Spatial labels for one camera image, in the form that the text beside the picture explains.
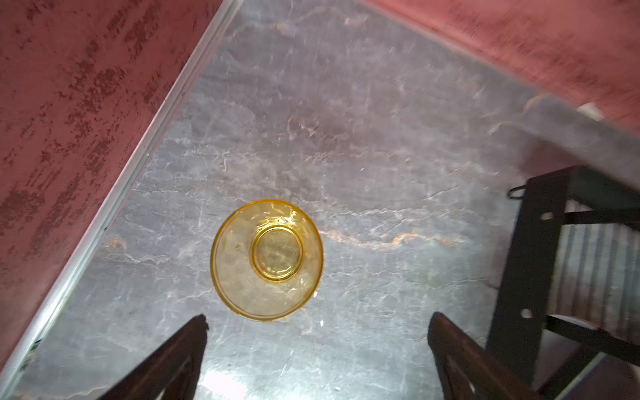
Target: screw hole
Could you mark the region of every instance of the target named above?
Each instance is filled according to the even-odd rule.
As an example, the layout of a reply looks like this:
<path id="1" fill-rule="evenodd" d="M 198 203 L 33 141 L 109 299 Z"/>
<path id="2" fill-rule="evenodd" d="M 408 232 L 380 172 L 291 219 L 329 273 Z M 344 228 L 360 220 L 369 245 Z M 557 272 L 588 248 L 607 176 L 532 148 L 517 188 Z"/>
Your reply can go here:
<path id="1" fill-rule="evenodd" d="M 528 308 L 523 308 L 522 310 L 520 310 L 520 316 L 524 319 L 531 319 L 533 318 L 533 311 L 529 310 Z"/>

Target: metal edge strip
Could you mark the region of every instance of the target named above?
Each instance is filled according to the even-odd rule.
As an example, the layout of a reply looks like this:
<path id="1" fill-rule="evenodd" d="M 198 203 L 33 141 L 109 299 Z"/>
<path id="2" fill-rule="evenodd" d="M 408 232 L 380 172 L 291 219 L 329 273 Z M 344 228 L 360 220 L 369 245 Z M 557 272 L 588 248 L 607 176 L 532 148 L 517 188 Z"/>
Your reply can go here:
<path id="1" fill-rule="evenodd" d="M 57 320 L 91 260 L 100 239 L 118 212 L 129 188 L 134 184 L 138 173 L 147 162 L 150 151 L 168 128 L 187 94 L 191 91 L 195 80 L 208 64 L 217 44 L 221 41 L 242 2 L 243 0 L 223 0 L 220 4 L 211 23 L 193 49 L 191 56 L 164 98 L 127 164 L 102 202 L 100 209 L 93 217 L 62 272 L 53 283 L 29 326 L 22 334 L 20 341 L 7 359 L 0 372 L 0 400 L 9 398 L 31 355 Z"/>

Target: yellow glass bowl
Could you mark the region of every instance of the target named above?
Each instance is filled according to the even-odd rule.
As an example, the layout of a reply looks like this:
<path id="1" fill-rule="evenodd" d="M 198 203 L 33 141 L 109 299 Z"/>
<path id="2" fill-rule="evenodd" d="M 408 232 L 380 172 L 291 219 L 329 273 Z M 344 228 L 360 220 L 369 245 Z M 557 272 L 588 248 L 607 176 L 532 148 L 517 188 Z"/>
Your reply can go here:
<path id="1" fill-rule="evenodd" d="M 258 200 L 234 211 L 211 249 L 211 277 L 234 312 L 259 321 L 281 318 L 313 295 L 323 267 L 311 219 L 282 200 Z"/>

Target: dark object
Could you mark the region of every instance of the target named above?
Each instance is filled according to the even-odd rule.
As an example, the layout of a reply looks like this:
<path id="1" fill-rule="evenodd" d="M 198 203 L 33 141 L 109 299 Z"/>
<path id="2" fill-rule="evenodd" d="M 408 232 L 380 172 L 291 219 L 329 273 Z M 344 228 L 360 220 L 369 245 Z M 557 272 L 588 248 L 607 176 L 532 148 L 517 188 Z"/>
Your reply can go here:
<path id="1" fill-rule="evenodd" d="M 471 400 L 476 394 L 508 400 L 541 399 L 439 312 L 431 317 L 428 339 L 446 400 Z"/>
<path id="2" fill-rule="evenodd" d="M 187 322 L 100 400 L 191 400 L 207 344 L 207 321 L 200 314 Z"/>
<path id="3" fill-rule="evenodd" d="M 640 280 L 640 244 L 636 246 L 635 257 L 633 254 L 635 231 L 640 229 L 640 194 L 583 166 L 533 177 L 524 187 L 510 190 L 508 197 L 518 198 L 513 194 L 521 190 L 524 190 L 520 197 L 522 205 L 502 276 L 486 345 L 487 352 L 529 386 L 545 327 L 583 344 L 582 350 L 565 364 L 565 368 L 541 388 L 541 392 L 545 392 L 550 398 L 553 393 L 560 393 L 560 383 L 572 381 L 598 352 L 639 365 L 640 347 L 630 341 L 640 314 L 634 306 L 637 303 L 636 293 Z M 578 208 L 579 212 L 565 212 L 568 204 L 578 204 L 574 208 Z M 571 227 L 568 227 L 564 255 L 558 257 L 562 226 L 568 224 Z M 582 226 L 580 236 L 576 234 L 577 224 Z M 611 234 L 607 235 L 605 228 L 611 226 Z M 598 233 L 593 236 L 595 241 L 590 240 L 592 230 Z M 616 255 L 620 252 L 620 232 L 623 230 L 628 230 L 627 253 L 624 256 L 626 266 L 623 272 L 625 279 L 621 300 L 614 303 L 611 285 L 616 261 L 619 262 L 621 257 L 619 255 L 616 260 Z M 582 244 L 574 244 L 578 236 L 582 238 Z M 604 252 L 605 238 L 608 236 L 612 239 Z M 595 242 L 594 257 L 588 257 L 588 247 L 592 242 Z M 564 289 L 568 280 L 566 270 L 574 250 L 577 251 L 572 260 L 579 260 L 575 284 L 572 295 L 563 298 L 568 292 Z M 603 253 L 608 254 L 607 262 L 602 260 Z M 588 275 L 585 274 L 587 260 L 589 263 L 593 260 L 593 269 Z M 595 304 L 593 298 L 602 265 L 607 268 L 604 279 L 600 279 L 605 282 L 601 290 L 602 302 Z M 607 316 L 607 311 L 617 308 L 615 317 L 618 318 L 618 336 L 626 338 L 626 341 L 616 339 L 603 330 L 590 330 L 547 317 L 554 275 L 559 281 L 556 312 L 563 312 L 563 300 L 572 300 L 570 313 L 579 316 L 582 308 L 580 301 L 582 295 L 586 295 L 585 317 L 590 319 L 592 314 L 598 312 L 600 325 L 606 329 L 606 322 L 612 318 Z M 585 279 L 589 281 L 587 294 L 580 292 Z"/>

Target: transparent bowl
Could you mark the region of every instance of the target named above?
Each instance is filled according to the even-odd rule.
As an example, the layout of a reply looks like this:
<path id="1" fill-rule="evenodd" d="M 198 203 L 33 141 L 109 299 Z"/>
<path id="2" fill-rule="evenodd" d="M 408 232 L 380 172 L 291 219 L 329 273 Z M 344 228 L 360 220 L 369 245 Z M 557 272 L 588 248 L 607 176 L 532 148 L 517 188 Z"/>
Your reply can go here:
<path id="1" fill-rule="evenodd" d="M 311 219 L 282 200 L 258 200 L 222 224 L 211 249 L 211 277 L 234 312 L 259 321 L 281 318 L 313 295 L 323 268 Z"/>

